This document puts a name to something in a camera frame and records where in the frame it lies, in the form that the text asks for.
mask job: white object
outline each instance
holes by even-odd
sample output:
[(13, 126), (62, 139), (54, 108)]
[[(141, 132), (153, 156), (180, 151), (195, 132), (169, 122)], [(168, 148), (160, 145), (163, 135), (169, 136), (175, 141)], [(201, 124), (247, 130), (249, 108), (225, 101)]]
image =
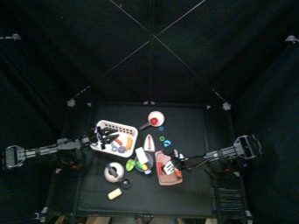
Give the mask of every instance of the white object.
[[(157, 119), (157, 123), (152, 124), (151, 120), (156, 118)], [(164, 124), (164, 114), (160, 111), (153, 111), (149, 113), (148, 115), (148, 122), (151, 123), (152, 126), (159, 127)]]
[(169, 160), (168, 163), (165, 164), (164, 168), (163, 168), (163, 171), (165, 173), (165, 175), (169, 175), (173, 173), (173, 163), (172, 161)]
[(105, 121), (105, 120), (101, 120), (101, 121), (97, 122), (97, 127), (100, 127), (101, 129), (110, 128), (113, 130), (117, 130), (117, 132), (110, 134), (110, 136), (112, 135), (118, 135), (117, 139), (122, 143), (121, 146), (125, 147), (128, 145), (128, 139), (129, 138), (132, 140), (132, 143), (130, 143), (129, 150), (125, 150), (124, 153), (120, 153), (117, 150), (113, 150), (112, 149), (113, 147), (112, 147), (110, 144), (106, 144), (105, 145), (105, 149), (101, 150), (100, 142), (97, 142), (96, 144), (90, 144), (89, 145), (90, 149), (93, 151), (101, 151), (101, 152), (105, 152), (108, 154), (113, 154), (116, 156), (120, 156), (121, 158), (129, 158), (132, 156), (132, 154), (133, 154), (133, 150), (134, 150), (134, 146), (136, 146), (136, 137), (137, 137), (137, 130), (136, 130), (136, 128), (132, 127), (132, 126), (126, 126), (124, 124), (116, 123), (116, 122)]
[(112, 200), (112, 199), (114, 199), (117, 196), (120, 196), (121, 195), (121, 191), (120, 191), (120, 189), (117, 188), (113, 192), (110, 192), (106, 196), (108, 196), (108, 198)]
[(159, 127), (164, 124), (164, 114), (160, 111), (153, 111), (147, 117), (147, 123), (138, 128), (140, 130), (148, 126)]
[(134, 154), (136, 154), (137, 161), (138, 161), (140, 165), (145, 164), (148, 162), (148, 158), (145, 156), (145, 151), (144, 151), (142, 147), (134, 149)]
[(224, 110), (231, 110), (231, 104), (228, 104), (227, 102), (223, 103), (221, 107)]
[(116, 162), (109, 163), (109, 167), (116, 172), (116, 177), (113, 176), (108, 168), (105, 168), (104, 170), (104, 176), (108, 182), (116, 183), (124, 177), (124, 167), (120, 163)]
[(144, 139), (144, 151), (155, 152), (155, 140), (151, 135)]

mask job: black backdrop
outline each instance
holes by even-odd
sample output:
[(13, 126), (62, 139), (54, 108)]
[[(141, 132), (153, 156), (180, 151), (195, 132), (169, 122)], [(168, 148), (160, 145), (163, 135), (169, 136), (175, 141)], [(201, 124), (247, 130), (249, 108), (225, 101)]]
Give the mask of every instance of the black backdrop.
[[(247, 172), (252, 213), (296, 223), (297, 10), (297, 1), (0, 1), (0, 37), (22, 38), (0, 39), (1, 149), (52, 144), (73, 97), (228, 102), (236, 135), (264, 146)], [(0, 217), (40, 211), (50, 171), (1, 173)]]

